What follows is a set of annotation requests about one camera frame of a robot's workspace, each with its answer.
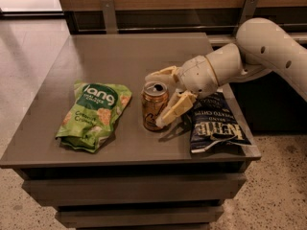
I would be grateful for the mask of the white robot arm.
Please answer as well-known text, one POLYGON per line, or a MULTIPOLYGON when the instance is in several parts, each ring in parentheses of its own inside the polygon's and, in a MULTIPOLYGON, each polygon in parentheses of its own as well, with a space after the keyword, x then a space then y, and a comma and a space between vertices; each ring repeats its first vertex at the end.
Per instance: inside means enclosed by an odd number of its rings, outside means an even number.
POLYGON ((203 99, 231 82, 251 81, 274 72, 307 100, 307 50, 277 24, 252 18, 238 29, 235 41, 182 66, 169 66, 145 77, 146 82, 172 85, 175 93, 157 116, 165 127, 203 99))

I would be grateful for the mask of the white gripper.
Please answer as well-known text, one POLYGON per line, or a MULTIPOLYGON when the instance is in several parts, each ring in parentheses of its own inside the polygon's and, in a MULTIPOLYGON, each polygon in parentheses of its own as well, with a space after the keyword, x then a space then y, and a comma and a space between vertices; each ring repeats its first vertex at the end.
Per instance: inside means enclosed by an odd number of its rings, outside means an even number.
POLYGON ((164 128, 193 107, 196 98, 206 98, 219 87, 216 75, 208 59, 197 56, 187 60, 182 66, 169 66, 150 73, 145 82, 159 81, 175 86, 182 93, 174 93, 155 120, 158 127, 164 128))

